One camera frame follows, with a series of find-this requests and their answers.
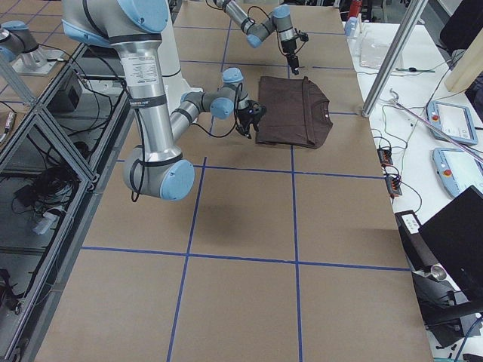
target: robot warning label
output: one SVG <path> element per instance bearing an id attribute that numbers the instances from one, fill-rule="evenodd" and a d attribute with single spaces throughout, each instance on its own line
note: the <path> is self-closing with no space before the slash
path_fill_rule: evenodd
<path id="1" fill-rule="evenodd" d="M 159 83 L 159 74 L 154 57 L 122 58 L 122 65 L 129 87 Z"/>

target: metal pole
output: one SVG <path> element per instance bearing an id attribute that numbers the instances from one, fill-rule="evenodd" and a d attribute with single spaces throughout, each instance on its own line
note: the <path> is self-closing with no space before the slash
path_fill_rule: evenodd
<path id="1" fill-rule="evenodd" d="M 392 44 L 387 51 L 386 58 L 384 58 L 383 64 L 380 67 L 380 71 L 377 73 L 376 80 L 372 84 L 372 88 L 369 91 L 368 97 L 365 100 L 362 107 L 362 115 L 369 117 L 370 113 L 374 109 L 380 94 L 382 93 L 387 81 L 395 67 L 395 62 L 408 42 L 414 26 L 417 24 L 421 13 L 428 3 L 428 0 L 414 0 L 410 3 L 409 8 L 406 10 L 405 17 L 401 21 L 401 25 L 398 28 L 397 33 L 392 40 Z"/>

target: connector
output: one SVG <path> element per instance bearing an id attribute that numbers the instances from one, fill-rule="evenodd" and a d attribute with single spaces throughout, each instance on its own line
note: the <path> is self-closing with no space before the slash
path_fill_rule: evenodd
<path id="1" fill-rule="evenodd" d="M 392 163 L 392 152 L 389 149 L 377 149 L 377 156 L 379 157 L 379 162 L 381 165 L 394 165 Z"/>
<path id="2" fill-rule="evenodd" d="M 386 181 L 387 192 L 391 198 L 397 198 L 398 196 L 402 196 L 401 191 L 401 180 L 393 175 L 386 175 L 384 178 Z"/>

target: blue joint cap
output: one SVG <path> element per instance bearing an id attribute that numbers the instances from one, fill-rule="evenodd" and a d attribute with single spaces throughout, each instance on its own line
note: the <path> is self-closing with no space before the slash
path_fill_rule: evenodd
<path id="1" fill-rule="evenodd" d="M 191 162 L 181 160 L 168 168 L 159 189 L 159 197 L 164 200 L 184 199 L 195 182 L 195 168 Z"/>
<path id="2" fill-rule="evenodd" d="M 169 9 L 165 0 L 118 0 L 131 21 L 150 33 L 162 32 L 168 24 Z"/>
<path id="3" fill-rule="evenodd" d="M 111 44 L 109 43 L 109 41 L 98 34 L 94 34 L 93 32 L 78 28 L 77 26 L 74 26 L 65 20 L 62 20 L 62 24 L 63 32 L 65 32 L 69 38 L 88 45 L 111 48 Z"/>
<path id="4" fill-rule="evenodd" d="M 29 27 L 20 20 L 12 20 L 2 24 L 6 30 L 28 30 Z"/>
<path id="5" fill-rule="evenodd" d="M 225 97 L 216 98 L 210 106 L 210 112 L 216 118 L 226 119 L 233 112 L 233 101 Z"/>
<path id="6" fill-rule="evenodd" d="M 282 19 L 282 18 L 288 17 L 290 15 L 290 8 L 288 7 L 288 5 L 283 4 L 283 5 L 277 6 L 275 9 L 273 9 L 272 14 L 277 19 Z"/>
<path id="7" fill-rule="evenodd" d="M 223 72 L 223 83 L 239 83 L 243 81 L 242 71 L 238 68 L 228 68 Z"/>
<path id="8" fill-rule="evenodd" d="M 10 49 L 2 47 L 1 45 L 0 45 L 0 55 L 3 56 L 4 59 L 7 60 L 8 62 L 13 62 L 17 57 L 14 53 L 11 52 Z"/>
<path id="9" fill-rule="evenodd" d="M 247 35 L 247 41 L 248 41 L 248 44 L 252 48 L 258 48 L 262 44 L 262 41 L 260 40 L 260 38 L 258 38 L 257 36 L 255 36 L 253 34 L 248 34 Z"/>

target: white table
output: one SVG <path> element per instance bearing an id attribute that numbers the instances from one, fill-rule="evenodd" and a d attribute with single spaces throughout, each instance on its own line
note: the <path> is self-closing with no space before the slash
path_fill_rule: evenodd
<path id="1" fill-rule="evenodd" d="M 363 30 L 366 36 L 377 39 L 380 43 L 390 43 L 397 28 L 397 24 L 363 24 Z M 353 50 L 352 60 L 354 62 L 355 70 L 358 72 L 358 83 L 361 88 L 362 96 L 365 98 L 376 78 L 375 73 L 377 73 L 377 70 L 361 67 L 360 56 Z M 399 102 L 402 105 L 408 108 L 424 107 L 433 91 L 436 89 L 437 84 L 448 70 L 448 65 L 444 63 L 444 61 L 444 58 L 439 53 L 438 48 L 435 46 L 425 27 L 422 25 L 416 26 L 409 42 L 406 44 L 406 47 L 402 52 L 402 67 L 406 69 L 409 67 L 415 67 L 417 69 L 432 69 L 442 63 L 443 64 L 435 68 L 434 73 L 428 72 L 420 73 L 419 75 L 401 77 L 397 75 L 408 75 L 411 73 L 394 72 L 381 94 L 381 99 L 388 100 L 391 98 L 392 95 L 389 91 L 390 89 L 393 89 L 399 94 Z M 452 94 L 453 93 L 447 91 L 444 82 L 442 82 L 432 99 L 437 100 L 441 97 L 450 96 Z M 475 121 L 475 126 L 481 127 L 483 125 L 464 93 L 455 94 L 452 97 L 445 98 L 444 101 L 461 106 L 468 106 L 471 110 L 473 120 Z M 401 140 L 391 137 L 384 131 L 383 104 L 383 102 L 379 102 L 370 116 L 371 127 L 375 129 L 373 130 L 373 135 L 375 137 L 379 136 L 380 133 L 377 131 L 379 130 L 382 132 L 383 137 L 391 142 L 393 147 L 404 146 L 404 143 Z M 394 149 L 392 151 L 392 159 L 395 166 L 399 170 L 402 170 L 403 182 L 412 186 L 420 193 L 423 203 L 417 216 L 422 223 L 425 223 L 452 200 L 443 188 L 443 185 L 435 172 L 435 167 L 432 161 L 432 150 L 436 147 L 454 147 L 450 143 L 436 140 L 430 130 L 422 124 L 422 122 L 417 123 L 417 120 L 412 115 L 391 107 L 385 107 L 385 111 L 387 116 L 386 129 L 391 134 L 394 134 L 403 140 L 407 140 L 411 132 L 414 131 L 408 143 L 406 155 L 404 156 L 404 168 L 402 165 L 403 151 L 401 149 Z M 414 109 L 414 111 L 418 114 L 423 114 L 423 108 Z M 477 134 L 480 142 L 475 148 L 483 150 L 483 132 L 477 131 Z M 379 139 L 375 139 L 376 145 L 379 144 L 379 141 Z M 387 143 L 382 141 L 381 145 L 386 146 Z M 402 186 L 402 192 L 403 195 L 394 200 L 392 206 L 394 212 L 416 210 L 420 203 L 417 195 L 404 185 Z M 448 357 L 451 350 L 449 348 L 446 348 L 445 350 L 436 349 L 435 346 L 438 345 L 438 343 L 434 336 L 431 333 L 428 333 L 428 337 L 430 344 L 432 345 L 433 355 L 435 357 Z M 483 337 L 470 338 L 466 343 L 464 352 L 483 355 Z"/>

